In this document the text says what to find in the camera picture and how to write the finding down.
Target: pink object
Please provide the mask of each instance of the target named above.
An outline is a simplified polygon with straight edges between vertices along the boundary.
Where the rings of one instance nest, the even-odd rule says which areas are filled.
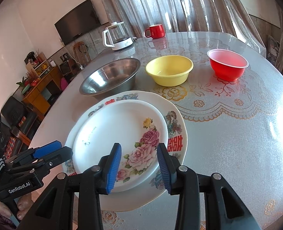
[[[212,49],[207,52],[215,74],[226,81],[236,81],[243,75],[248,61],[238,53],[225,49]]]
[[[61,89],[62,89],[62,92],[65,90],[65,88],[68,86],[68,82],[67,80],[65,80],[65,78],[63,77],[61,79]]]

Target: television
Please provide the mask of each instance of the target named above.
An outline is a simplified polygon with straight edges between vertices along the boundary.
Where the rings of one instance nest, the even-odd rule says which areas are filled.
[[[91,0],[86,0],[54,24],[63,43],[67,45],[81,35],[101,26]]]

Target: white plate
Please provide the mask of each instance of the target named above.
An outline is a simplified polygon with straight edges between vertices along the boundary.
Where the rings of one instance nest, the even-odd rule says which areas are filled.
[[[183,164],[187,150],[187,131],[181,113],[173,103],[160,95],[144,91],[127,91],[113,95],[89,108],[83,113],[70,131],[65,145],[70,148],[73,147],[80,128],[96,111],[105,107],[107,104],[127,99],[145,101],[155,106],[161,112],[165,118],[168,129],[167,150],[169,151],[169,154],[176,156],[179,159],[179,162]],[[76,174],[72,160],[63,163],[62,166],[64,172],[68,175]],[[132,189],[111,193],[108,196],[100,195],[101,210],[116,212],[134,210],[153,201],[165,191],[158,167],[153,175]]]
[[[158,143],[167,146],[164,117],[153,105],[141,100],[121,100],[95,112],[81,127],[73,147],[77,173],[97,165],[120,143],[122,158],[112,192],[131,189],[145,181],[159,166]]]

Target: wall tile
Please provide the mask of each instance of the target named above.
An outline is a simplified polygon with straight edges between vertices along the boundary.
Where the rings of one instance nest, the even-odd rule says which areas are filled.
[[[52,55],[50,58],[52,60],[54,60],[55,64],[57,64],[58,66],[60,64],[62,64],[62,61],[60,59],[60,56],[62,56],[64,53],[66,53],[67,50],[66,49],[60,49],[59,51],[57,51],[54,55]]]
[[[271,35],[275,40],[280,41],[281,39],[280,28],[255,16],[250,15],[250,17],[258,33],[260,34],[265,47],[267,47],[268,44],[268,35]]]
[[[97,57],[98,55],[98,52],[95,48],[95,45],[92,43],[92,44],[87,44],[88,46],[88,54],[89,54],[89,57],[91,60],[93,60],[94,58]]]
[[[105,23],[103,25],[101,25],[100,27],[92,30],[90,32],[90,35],[91,35],[91,38],[92,40],[95,42],[95,41],[98,41],[98,40],[102,40],[102,32],[105,30],[105,28],[109,25],[109,23]]]
[[[102,39],[101,39],[99,41],[95,41],[95,48],[96,48],[96,50],[99,54],[107,47],[103,46],[103,42],[102,42]]]

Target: yellow bowl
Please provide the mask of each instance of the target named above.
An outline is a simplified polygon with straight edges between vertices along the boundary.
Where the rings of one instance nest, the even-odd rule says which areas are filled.
[[[155,83],[162,86],[177,86],[187,80],[193,62],[184,56],[167,55],[156,58],[146,65],[146,72]]]

